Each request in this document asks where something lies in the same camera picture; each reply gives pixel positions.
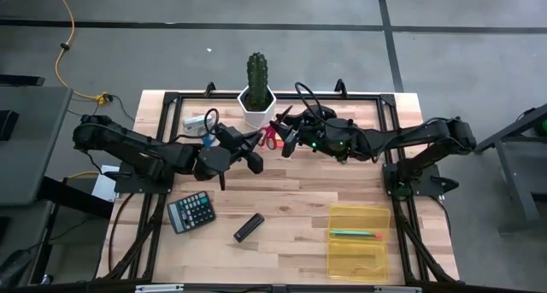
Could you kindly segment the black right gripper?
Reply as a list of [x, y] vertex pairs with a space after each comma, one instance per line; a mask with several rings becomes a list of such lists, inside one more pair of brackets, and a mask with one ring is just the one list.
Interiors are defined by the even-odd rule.
[[326, 125], [321, 120], [306, 120], [302, 118], [293, 125], [284, 122], [285, 117], [278, 115], [271, 121], [271, 127], [276, 133], [281, 133], [283, 138], [282, 156], [289, 158], [294, 152], [297, 144], [306, 145], [314, 150], [326, 150], [327, 141], [325, 137]]

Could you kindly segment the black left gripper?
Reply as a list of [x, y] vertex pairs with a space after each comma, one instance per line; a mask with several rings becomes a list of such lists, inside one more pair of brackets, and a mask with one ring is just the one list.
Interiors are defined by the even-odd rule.
[[215, 127], [215, 136], [220, 142], [219, 146], [229, 151], [230, 165], [245, 159], [251, 172], [259, 174], [263, 171], [263, 159], [254, 151], [262, 138], [261, 130], [242, 133], [234, 126], [219, 123]]

